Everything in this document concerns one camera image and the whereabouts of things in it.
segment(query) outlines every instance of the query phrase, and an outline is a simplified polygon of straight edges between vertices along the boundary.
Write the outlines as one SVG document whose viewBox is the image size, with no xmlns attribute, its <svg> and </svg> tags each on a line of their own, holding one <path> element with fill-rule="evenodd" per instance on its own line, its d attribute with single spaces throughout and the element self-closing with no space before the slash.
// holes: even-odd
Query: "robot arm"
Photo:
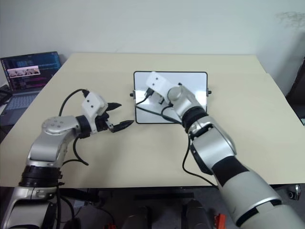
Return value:
<svg viewBox="0 0 305 229">
<path fill-rule="evenodd" d="M 56 204 L 49 200 L 54 198 L 58 180 L 62 178 L 60 168 L 69 142 L 102 130 L 116 132 L 130 126 L 133 120 L 118 125 L 108 121 L 106 112 L 119 106 L 106 103 L 96 93 L 89 93 L 82 103 L 83 115 L 53 117 L 42 124 L 42 132 L 30 148 L 21 181 L 14 189 L 1 228 L 52 228 Z"/>
<path fill-rule="evenodd" d="M 214 175 L 229 213 L 243 229 L 304 229 L 304 222 L 254 171 L 241 164 L 232 139 L 183 85 L 173 85 L 153 72 L 146 82 L 173 106 L 192 140 L 200 170 Z"/>
</svg>

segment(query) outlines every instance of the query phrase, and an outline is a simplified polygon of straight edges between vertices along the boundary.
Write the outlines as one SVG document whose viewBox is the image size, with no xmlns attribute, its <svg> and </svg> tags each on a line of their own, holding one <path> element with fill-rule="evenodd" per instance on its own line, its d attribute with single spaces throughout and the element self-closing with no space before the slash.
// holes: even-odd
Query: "beige tabletop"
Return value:
<svg viewBox="0 0 305 229">
<path fill-rule="evenodd" d="M 122 107 L 110 121 L 134 119 L 134 71 L 206 71 L 212 94 L 209 114 L 232 137 L 238 159 L 270 184 L 305 182 L 305 128 L 270 75 L 253 55 L 73 54 L 0 145 L 0 185 L 16 186 L 42 122 L 57 116 L 64 98 L 87 88 Z M 81 115 L 83 96 L 72 97 L 63 115 Z M 134 123 L 117 133 L 99 132 L 77 143 L 90 165 L 63 166 L 64 187 L 203 186 L 183 172 L 187 135 L 179 125 Z M 71 145 L 66 159 L 73 158 Z M 200 173 L 191 155 L 186 168 Z M 212 176 L 204 175 L 215 182 Z"/>
</svg>

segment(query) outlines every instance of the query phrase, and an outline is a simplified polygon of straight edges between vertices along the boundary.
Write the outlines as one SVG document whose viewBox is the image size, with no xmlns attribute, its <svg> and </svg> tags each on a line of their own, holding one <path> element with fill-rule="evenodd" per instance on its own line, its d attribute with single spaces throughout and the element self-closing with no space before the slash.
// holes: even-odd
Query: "laptop screen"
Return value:
<svg viewBox="0 0 305 229">
<path fill-rule="evenodd" d="M 42 88 L 61 67 L 57 52 L 5 57 L 1 64 L 12 91 Z"/>
</svg>

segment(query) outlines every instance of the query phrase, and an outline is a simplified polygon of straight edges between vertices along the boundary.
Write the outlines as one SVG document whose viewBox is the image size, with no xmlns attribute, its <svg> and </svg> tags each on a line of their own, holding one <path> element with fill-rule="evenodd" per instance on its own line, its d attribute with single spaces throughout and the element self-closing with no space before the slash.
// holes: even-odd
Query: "laptop keyboard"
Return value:
<svg viewBox="0 0 305 229">
<path fill-rule="evenodd" d="M 37 95 L 25 95 L 25 96 L 19 96 L 19 97 L 13 97 L 10 100 L 10 103 L 8 104 L 8 107 L 6 110 L 14 110 L 14 109 L 20 109 L 20 108 L 27 108 L 35 99 Z"/>
</svg>

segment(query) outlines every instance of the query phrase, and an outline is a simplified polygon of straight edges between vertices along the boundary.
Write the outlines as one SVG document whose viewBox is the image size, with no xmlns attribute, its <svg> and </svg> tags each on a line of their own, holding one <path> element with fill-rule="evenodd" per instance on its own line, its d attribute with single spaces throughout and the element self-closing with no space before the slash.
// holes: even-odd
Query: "white wall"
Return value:
<svg viewBox="0 0 305 229">
<path fill-rule="evenodd" d="M 283 93 L 305 55 L 304 34 L 304 0 L 0 0 L 2 57 L 254 53 Z"/>
</svg>

